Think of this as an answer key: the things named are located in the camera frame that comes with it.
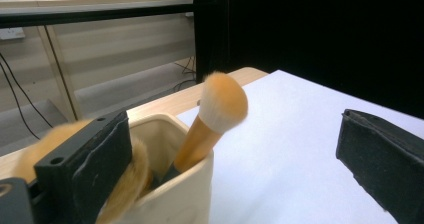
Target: wooden table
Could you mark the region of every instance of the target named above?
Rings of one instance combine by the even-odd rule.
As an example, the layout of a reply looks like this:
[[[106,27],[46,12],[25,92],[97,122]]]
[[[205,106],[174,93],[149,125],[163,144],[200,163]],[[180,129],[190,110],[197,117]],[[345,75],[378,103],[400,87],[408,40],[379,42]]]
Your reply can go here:
[[[240,85],[245,85],[266,76],[267,73],[247,67],[231,72],[229,75],[240,83]],[[134,122],[153,113],[169,113],[176,116],[196,107],[202,92],[202,85],[199,84],[130,109],[127,111],[129,121]],[[0,157],[0,179],[12,176],[11,171],[23,150],[21,149]]]

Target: white plastic container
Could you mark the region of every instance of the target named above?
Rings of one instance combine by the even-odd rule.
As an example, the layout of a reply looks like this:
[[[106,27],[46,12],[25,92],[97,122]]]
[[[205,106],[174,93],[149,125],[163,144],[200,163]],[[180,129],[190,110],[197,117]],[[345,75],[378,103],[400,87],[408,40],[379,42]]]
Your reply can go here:
[[[152,170],[163,176],[188,127],[174,116],[155,114],[131,123],[130,131],[146,144]],[[209,223],[212,172],[213,152],[145,195],[116,223]]]

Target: electrical outlet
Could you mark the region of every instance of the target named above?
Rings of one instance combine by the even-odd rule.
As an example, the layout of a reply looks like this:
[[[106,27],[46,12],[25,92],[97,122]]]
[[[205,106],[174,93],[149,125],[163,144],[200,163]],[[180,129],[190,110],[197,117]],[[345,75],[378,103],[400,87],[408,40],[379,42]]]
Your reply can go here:
[[[25,33],[22,27],[0,29],[0,40],[24,38]]]

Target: white table surface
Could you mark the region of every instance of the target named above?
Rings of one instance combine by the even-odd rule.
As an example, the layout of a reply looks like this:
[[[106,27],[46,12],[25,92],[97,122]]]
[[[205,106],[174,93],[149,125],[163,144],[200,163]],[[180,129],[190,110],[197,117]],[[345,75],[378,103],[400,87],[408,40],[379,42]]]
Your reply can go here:
[[[397,223],[336,159],[342,113],[424,138],[424,121],[282,71],[244,86],[247,119],[214,148],[211,224]],[[198,108],[178,115],[191,125]]]

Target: black object on desk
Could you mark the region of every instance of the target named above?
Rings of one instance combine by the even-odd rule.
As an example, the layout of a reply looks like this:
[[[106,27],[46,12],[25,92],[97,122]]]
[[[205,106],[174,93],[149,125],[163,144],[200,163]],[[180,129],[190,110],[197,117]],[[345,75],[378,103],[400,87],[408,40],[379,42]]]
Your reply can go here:
[[[396,221],[424,223],[424,140],[380,117],[347,109],[336,157]]]
[[[0,180],[1,223],[94,223],[131,158],[126,112],[98,118],[40,160],[29,185]]]

